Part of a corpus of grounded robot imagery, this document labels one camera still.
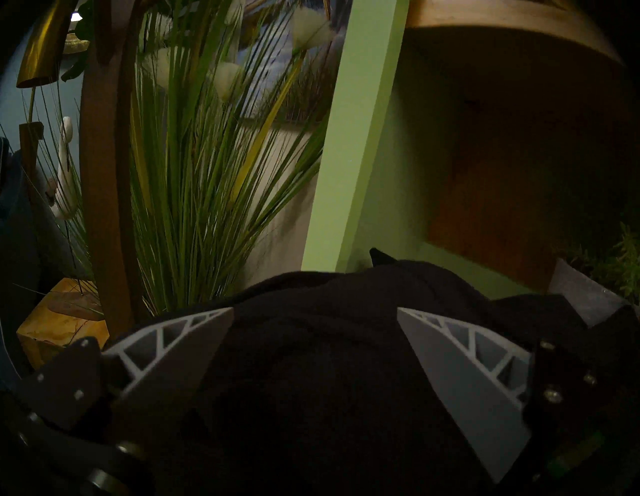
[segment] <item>white swan figurine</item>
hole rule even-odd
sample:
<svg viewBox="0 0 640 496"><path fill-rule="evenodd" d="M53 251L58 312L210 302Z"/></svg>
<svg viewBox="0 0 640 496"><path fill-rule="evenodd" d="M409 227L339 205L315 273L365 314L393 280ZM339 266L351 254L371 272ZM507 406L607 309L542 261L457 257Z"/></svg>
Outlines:
<svg viewBox="0 0 640 496"><path fill-rule="evenodd" d="M63 117L60 123L60 140L58 142L58 185L56 199L51 206L56 219L69 220L74 216L78 207L74 176L68 160L68 144L74 137L74 128L70 117Z"/></svg>

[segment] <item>gray plastic piece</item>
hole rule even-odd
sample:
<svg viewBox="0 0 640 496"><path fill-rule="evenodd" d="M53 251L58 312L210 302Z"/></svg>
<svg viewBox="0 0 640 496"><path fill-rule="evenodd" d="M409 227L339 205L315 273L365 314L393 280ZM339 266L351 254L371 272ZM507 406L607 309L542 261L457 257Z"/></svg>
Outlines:
<svg viewBox="0 0 640 496"><path fill-rule="evenodd" d="M531 354L455 319L407 308L397 319L438 398L499 482L531 437L522 420Z"/></svg>
<svg viewBox="0 0 640 496"><path fill-rule="evenodd" d="M114 442L153 448L175 430L233 322L233 309L145 327L102 353L126 376L111 405Z"/></svg>

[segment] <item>white planter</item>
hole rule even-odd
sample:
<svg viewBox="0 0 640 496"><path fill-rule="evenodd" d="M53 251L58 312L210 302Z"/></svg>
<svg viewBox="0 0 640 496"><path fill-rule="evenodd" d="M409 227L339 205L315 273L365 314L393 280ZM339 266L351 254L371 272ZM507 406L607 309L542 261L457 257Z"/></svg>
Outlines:
<svg viewBox="0 0 640 496"><path fill-rule="evenodd" d="M562 294L589 327L604 322L621 307L630 304L562 259L556 262L547 292ZM636 315L640 314L639 307L634 310Z"/></svg>

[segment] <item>brass lamp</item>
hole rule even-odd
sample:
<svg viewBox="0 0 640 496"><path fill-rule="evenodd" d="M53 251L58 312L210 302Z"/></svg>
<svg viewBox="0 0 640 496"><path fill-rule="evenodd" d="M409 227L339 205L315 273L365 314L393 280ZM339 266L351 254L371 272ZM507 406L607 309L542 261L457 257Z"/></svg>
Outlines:
<svg viewBox="0 0 640 496"><path fill-rule="evenodd" d="M76 3L77 0L56 0L53 3L34 26L20 64L16 87L31 88L28 120L26 124L20 124L22 167L31 184L35 184L38 141L44 131L42 122L31 121L36 87L58 80L65 39ZM37 198L33 188L28 188L28 197L33 205Z"/></svg>
<svg viewBox="0 0 640 496"><path fill-rule="evenodd" d="M58 80L60 61L77 0L56 0L33 28L18 73L17 88L35 88Z"/></svg>

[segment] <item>black fabric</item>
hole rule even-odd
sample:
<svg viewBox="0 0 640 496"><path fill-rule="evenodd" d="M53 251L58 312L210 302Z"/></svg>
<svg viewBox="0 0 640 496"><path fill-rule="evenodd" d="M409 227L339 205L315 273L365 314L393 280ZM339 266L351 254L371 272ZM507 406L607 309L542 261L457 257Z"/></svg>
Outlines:
<svg viewBox="0 0 640 496"><path fill-rule="evenodd" d="M371 257L371 265L373 265L374 267L385 264L393 264L397 262L397 260L391 255L387 255L377 248L371 248L369 250L369 256Z"/></svg>
<svg viewBox="0 0 640 496"><path fill-rule="evenodd" d="M254 288L237 299L235 323L181 438L157 467L166 476L158 487L172 494L488 493L488 474L431 389L397 308L478 324L526 349L541 337L578 342L586 331L580 317L561 296L490 301L421 262L324 276L281 276L280 289ZM300 280L314 282L300 287Z"/></svg>

